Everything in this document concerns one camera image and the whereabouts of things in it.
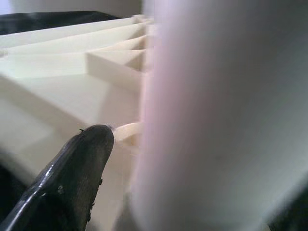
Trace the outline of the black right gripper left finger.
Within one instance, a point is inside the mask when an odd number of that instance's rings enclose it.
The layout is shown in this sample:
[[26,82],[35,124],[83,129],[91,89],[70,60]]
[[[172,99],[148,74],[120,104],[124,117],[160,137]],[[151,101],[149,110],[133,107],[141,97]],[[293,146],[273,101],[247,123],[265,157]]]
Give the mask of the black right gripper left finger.
[[114,145],[110,126],[73,136],[24,191],[2,231],[83,231]]

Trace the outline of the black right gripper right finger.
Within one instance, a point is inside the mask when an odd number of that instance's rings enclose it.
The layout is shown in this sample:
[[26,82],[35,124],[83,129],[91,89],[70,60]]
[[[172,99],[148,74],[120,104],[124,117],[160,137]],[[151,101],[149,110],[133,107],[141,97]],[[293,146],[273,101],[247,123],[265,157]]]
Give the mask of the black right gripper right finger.
[[269,224],[271,231],[308,231],[308,187]]

